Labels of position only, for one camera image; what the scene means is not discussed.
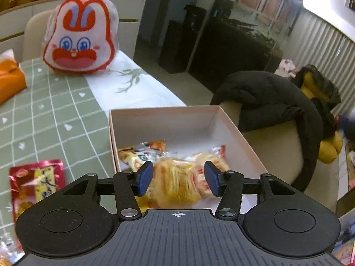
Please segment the orange tissue box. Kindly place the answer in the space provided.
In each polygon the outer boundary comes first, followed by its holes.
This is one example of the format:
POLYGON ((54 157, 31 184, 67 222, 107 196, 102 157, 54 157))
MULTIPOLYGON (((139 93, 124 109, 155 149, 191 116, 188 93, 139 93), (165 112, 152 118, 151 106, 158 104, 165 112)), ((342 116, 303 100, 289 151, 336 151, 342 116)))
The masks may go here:
POLYGON ((1 53, 0 62, 0 105, 26 89, 25 74, 14 57, 12 49, 1 53))

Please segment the beige dining chair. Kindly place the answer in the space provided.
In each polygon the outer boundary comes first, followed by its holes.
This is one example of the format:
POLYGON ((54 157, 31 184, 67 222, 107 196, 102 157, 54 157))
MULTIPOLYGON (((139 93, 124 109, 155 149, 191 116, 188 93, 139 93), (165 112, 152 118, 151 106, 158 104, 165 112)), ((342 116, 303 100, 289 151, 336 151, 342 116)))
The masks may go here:
POLYGON ((26 24, 22 51, 24 61, 43 55, 47 23, 52 13, 53 10, 46 10, 35 14, 26 24))

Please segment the yellow bread snack packet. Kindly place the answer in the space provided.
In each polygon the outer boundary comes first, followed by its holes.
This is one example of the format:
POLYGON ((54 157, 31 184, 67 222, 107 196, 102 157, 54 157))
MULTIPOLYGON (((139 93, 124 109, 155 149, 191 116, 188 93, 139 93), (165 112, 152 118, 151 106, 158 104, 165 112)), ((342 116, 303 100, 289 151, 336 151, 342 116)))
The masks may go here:
POLYGON ((147 192, 136 199, 143 212, 150 208, 188 208, 200 200, 194 164, 177 158, 161 158, 155 162, 147 192))

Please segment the black jacket on chair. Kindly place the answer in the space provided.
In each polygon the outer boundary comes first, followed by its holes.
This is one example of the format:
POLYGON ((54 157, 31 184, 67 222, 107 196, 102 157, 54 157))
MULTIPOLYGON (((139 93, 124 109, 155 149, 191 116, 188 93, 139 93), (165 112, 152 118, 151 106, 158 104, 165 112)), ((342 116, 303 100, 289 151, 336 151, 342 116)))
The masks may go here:
POLYGON ((321 142, 337 130, 331 110, 341 102, 338 88, 311 64, 292 80, 266 71, 238 71, 227 75, 211 100, 212 105, 224 102, 241 105, 241 132, 296 123, 303 166, 292 186, 305 191, 315 172, 321 142))

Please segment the red white rabbit bag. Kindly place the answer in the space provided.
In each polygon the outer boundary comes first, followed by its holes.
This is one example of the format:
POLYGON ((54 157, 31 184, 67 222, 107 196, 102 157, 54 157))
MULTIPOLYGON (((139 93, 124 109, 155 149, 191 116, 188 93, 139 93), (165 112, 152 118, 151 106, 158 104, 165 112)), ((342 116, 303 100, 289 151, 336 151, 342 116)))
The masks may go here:
POLYGON ((63 0, 47 23, 43 61, 70 74, 107 69, 119 51, 118 23, 110 0, 63 0))

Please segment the colourful snack packet in box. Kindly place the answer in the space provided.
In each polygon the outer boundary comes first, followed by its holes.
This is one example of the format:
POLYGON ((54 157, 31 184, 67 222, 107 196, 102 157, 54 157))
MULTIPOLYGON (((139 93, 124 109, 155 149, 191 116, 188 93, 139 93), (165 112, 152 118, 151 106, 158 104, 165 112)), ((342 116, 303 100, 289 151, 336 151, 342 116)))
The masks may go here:
POLYGON ((136 172, 145 162, 155 163, 164 157, 166 151, 166 141, 155 140, 140 142, 136 145, 117 150, 121 162, 136 172))

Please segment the pink cardboard box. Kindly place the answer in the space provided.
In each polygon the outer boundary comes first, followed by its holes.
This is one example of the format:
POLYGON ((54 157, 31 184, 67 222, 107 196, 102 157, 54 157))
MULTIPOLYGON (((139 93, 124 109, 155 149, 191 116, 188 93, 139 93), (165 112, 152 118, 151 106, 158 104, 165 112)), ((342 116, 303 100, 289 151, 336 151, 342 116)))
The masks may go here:
POLYGON ((116 172, 128 166, 121 148, 163 139, 176 158, 225 145, 226 162, 246 178, 259 178, 266 169, 239 129, 219 106, 114 109, 108 117, 112 159, 116 172))

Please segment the dark fish tank cabinet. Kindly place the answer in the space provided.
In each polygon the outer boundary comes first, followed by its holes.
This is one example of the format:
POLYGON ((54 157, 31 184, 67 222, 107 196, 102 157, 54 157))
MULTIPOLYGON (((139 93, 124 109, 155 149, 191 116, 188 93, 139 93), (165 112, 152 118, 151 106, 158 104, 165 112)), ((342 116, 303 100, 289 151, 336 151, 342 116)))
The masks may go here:
POLYGON ((170 21, 159 66, 187 72, 210 91, 237 71, 274 73, 302 0, 200 0, 185 6, 183 22, 170 21))

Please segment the green checkered tablecloth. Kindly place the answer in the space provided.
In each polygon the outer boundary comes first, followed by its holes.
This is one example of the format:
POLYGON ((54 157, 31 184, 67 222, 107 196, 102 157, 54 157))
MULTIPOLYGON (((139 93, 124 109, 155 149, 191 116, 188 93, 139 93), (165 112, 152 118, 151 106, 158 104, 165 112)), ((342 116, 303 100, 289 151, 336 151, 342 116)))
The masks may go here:
POLYGON ((59 159, 67 183, 87 173, 110 178, 112 109, 181 106, 182 101, 124 53, 107 71, 54 73, 41 59, 20 65, 27 87, 1 106, 1 247, 18 250, 9 170, 59 159))

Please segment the red yellow snack packet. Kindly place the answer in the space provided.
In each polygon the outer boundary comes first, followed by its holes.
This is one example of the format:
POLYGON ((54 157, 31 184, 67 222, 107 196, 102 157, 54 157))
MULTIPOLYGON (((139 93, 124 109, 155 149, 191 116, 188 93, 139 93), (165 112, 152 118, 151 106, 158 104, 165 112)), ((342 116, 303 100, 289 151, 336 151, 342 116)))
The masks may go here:
POLYGON ((59 159, 24 164, 9 169, 13 218, 66 185, 63 162, 59 159))

